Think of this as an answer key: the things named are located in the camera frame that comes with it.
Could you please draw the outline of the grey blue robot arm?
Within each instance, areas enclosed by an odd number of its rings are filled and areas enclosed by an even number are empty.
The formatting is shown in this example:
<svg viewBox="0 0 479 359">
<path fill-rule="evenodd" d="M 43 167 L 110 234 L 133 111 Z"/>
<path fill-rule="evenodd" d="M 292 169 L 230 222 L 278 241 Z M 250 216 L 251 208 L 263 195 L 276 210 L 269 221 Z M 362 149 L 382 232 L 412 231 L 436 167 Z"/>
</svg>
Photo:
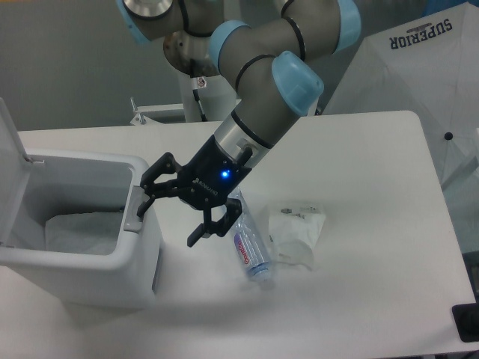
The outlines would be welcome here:
<svg viewBox="0 0 479 359">
<path fill-rule="evenodd" d="M 280 1 L 279 19 L 252 28 L 225 20 L 222 1 L 119 1 L 117 6 L 141 42 L 178 31 L 208 40 L 211 62 L 239 96 L 239 104 L 187 164 L 166 153 L 147 169 L 141 178 L 147 199 L 137 211 L 143 217 L 155 200 L 177 197 L 204 216 L 188 246 L 212 234 L 224 236 L 242 211 L 231 192 L 323 92 L 308 62 L 357 41 L 359 9 L 353 1 Z"/>
</svg>

